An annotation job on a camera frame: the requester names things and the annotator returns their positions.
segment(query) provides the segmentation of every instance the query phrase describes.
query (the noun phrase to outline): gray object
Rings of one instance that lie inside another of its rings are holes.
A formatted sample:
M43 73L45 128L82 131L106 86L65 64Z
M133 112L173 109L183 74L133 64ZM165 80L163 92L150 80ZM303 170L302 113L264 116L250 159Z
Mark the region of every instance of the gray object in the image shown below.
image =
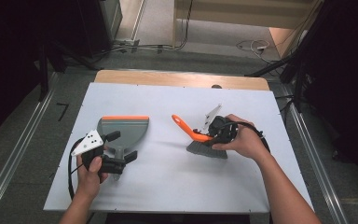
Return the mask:
M201 142L197 142L197 141L193 141L190 145L188 145L186 149L191 153L206 156L206 157L218 158L218 159L228 158L227 153L225 151L211 149L210 147L207 147L203 145Z
M147 131L149 117L147 116L111 116L103 117L98 122L97 131L100 135L120 131L120 137L105 146L115 155L115 159L124 160L125 150L136 145ZM120 175L113 175L115 180Z
M101 12L105 22L106 32L109 35L109 41L113 43L116 38L118 28L123 20L121 4L119 0L100 1Z

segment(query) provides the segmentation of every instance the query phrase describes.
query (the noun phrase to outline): white tabletop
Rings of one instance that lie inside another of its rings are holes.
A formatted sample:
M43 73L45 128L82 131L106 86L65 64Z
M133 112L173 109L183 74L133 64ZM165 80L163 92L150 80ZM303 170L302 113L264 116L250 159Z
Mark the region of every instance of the white tabletop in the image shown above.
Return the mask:
M76 124L54 177L45 210L66 210L68 154L73 143L97 127L102 116L147 115L149 128L118 181L102 183L91 210L152 213L267 213L269 203L255 162L228 151L213 159L186 151L191 139L173 122L180 116L201 128L218 104L220 116L251 120L267 138L272 155L311 205L279 108L271 91L222 90L90 83ZM74 187L77 178L73 174Z

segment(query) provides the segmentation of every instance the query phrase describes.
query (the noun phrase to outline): wooden table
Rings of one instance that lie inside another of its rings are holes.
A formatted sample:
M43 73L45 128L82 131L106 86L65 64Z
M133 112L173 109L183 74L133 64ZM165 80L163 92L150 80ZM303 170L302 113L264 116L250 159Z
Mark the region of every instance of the wooden table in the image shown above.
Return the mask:
M199 73L102 70L97 73L94 82L204 88L219 85L223 89L269 91L269 84L262 77L230 77Z

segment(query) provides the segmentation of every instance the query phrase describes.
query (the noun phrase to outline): forearm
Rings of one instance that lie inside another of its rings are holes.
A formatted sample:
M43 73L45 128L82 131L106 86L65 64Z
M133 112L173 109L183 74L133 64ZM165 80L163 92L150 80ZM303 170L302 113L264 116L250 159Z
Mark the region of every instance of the forearm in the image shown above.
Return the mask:
M63 214L60 224L86 223L92 199L75 195L65 214Z
M308 203L269 153L257 161L274 223L320 223Z

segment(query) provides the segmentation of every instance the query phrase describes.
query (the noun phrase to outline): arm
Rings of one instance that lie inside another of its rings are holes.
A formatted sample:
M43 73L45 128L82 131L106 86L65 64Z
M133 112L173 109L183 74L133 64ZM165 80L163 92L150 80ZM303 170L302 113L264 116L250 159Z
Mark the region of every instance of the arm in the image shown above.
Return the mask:
M254 125L234 115L227 117L233 121L245 121ZM215 144L213 148L236 150L257 163L266 186L274 223L321 223L255 132L240 125L234 141Z
M77 166L82 164L81 156L76 157L76 163ZM100 190L100 182L104 182L107 178L107 174L103 174L101 179L98 176L101 165L102 159L96 157L89 165L89 170L84 166L77 169L78 186L76 194L68 209L63 214L60 221L61 224L86 223L91 203Z

